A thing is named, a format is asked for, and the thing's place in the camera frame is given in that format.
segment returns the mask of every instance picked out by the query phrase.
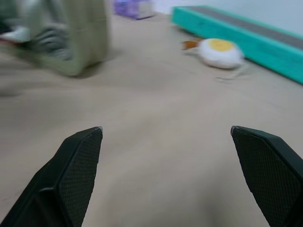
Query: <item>white wall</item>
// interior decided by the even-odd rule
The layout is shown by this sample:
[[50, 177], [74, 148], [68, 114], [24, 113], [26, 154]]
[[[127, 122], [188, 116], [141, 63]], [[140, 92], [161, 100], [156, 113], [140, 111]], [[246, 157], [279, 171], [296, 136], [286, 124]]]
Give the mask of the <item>white wall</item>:
[[172, 6], [210, 5], [303, 35], [303, 0], [154, 0], [159, 12]]

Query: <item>teal box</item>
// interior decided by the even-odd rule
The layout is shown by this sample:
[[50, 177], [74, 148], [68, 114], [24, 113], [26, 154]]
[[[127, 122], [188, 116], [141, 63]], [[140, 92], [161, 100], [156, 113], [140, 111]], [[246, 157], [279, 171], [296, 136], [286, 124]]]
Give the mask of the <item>teal box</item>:
[[203, 38], [235, 42], [245, 56], [303, 84], [303, 37], [209, 6], [175, 7], [172, 22]]

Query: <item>purple object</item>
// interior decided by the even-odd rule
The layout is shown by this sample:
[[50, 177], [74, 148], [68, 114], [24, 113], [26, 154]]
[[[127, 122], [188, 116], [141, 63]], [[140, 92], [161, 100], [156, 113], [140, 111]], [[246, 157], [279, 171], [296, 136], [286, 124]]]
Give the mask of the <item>purple object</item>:
[[113, 0], [114, 13], [133, 19], [144, 19], [154, 16], [152, 0]]

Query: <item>beige floor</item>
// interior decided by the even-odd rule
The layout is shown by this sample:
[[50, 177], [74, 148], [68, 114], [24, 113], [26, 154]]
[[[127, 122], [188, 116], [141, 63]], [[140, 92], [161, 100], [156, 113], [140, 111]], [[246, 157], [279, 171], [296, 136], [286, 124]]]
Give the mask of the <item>beige floor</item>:
[[88, 78], [0, 59], [0, 219], [64, 138], [101, 125], [84, 227], [268, 226], [230, 128], [277, 134], [302, 156], [302, 85], [252, 63], [218, 83], [231, 72], [184, 55], [189, 35], [165, 17], [112, 22], [112, 59]]

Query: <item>plush toy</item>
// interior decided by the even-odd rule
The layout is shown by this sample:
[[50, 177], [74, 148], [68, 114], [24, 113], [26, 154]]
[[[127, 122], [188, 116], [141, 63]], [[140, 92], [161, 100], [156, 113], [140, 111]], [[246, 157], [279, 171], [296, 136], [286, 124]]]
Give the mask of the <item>plush toy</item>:
[[244, 55], [233, 42], [223, 39], [196, 39], [185, 41], [184, 50], [195, 48], [201, 60], [210, 66], [234, 69], [243, 65]]

